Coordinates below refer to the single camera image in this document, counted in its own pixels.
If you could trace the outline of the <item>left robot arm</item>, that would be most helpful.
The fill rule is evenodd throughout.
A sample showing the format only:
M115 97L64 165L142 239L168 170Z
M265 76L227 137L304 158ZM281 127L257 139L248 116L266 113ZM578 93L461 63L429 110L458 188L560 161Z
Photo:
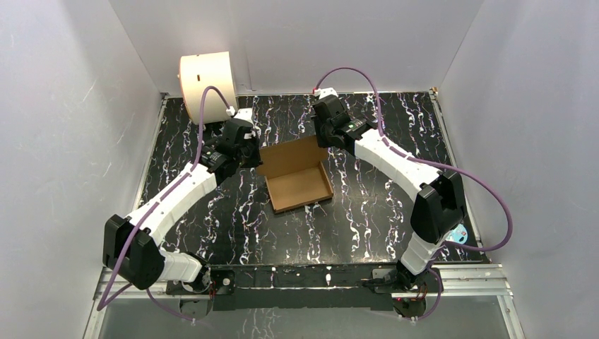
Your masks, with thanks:
M261 165L259 139L249 110L226 121L222 133L201 147L175 180L127 216L105 223L102 263L140 290L156 282L179 281L194 294L211 284L207 260L191 252L174 253L160 244L181 217L201 198L240 168Z

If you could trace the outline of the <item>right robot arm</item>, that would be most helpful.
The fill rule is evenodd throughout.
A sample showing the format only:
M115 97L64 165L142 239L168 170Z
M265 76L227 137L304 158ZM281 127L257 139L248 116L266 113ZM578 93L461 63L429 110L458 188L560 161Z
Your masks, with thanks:
M413 235L398 262L398 284L406 292L417 292L426 282L424 271L434 254L467 215L460 174L412 159L380 136L373 121L352 118L335 90L317 89L314 95L312 120L319 147L335 147L369 163L413 201Z

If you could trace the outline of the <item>brown cardboard box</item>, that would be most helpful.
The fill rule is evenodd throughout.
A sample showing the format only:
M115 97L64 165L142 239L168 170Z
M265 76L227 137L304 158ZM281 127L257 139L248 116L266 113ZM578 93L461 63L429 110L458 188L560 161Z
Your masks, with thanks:
M328 151L316 136L279 143L260 149L262 164L257 173L266 180L275 213L284 213L333 197L333 187L324 168Z

